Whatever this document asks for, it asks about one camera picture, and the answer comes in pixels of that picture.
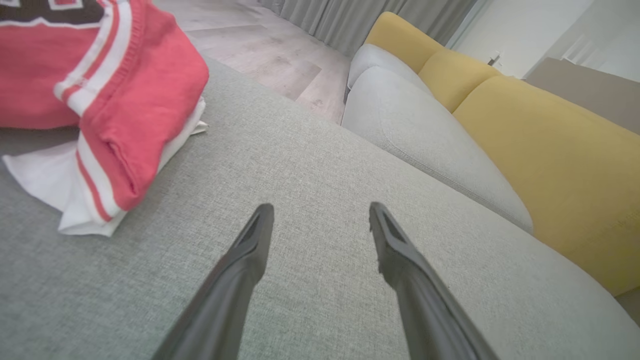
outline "yellow backrest cushion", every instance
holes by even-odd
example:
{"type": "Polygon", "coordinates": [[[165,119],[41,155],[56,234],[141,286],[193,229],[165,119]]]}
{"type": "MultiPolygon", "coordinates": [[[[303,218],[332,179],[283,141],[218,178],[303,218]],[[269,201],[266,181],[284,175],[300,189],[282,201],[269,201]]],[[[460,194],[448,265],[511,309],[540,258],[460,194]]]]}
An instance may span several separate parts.
{"type": "Polygon", "coordinates": [[[391,12],[380,14],[364,42],[392,53],[416,74],[431,55],[444,49],[436,40],[391,12]]]}
{"type": "Polygon", "coordinates": [[[639,135],[506,76],[453,115],[520,196],[537,239],[613,295],[640,285],[639,135]]]}
{"type": "Polygon", "coordinates": [[[495,68],[452,50],[432,55],[418,73],[436,100],[451,113],[484,80],[498,75],[495,68]]]}

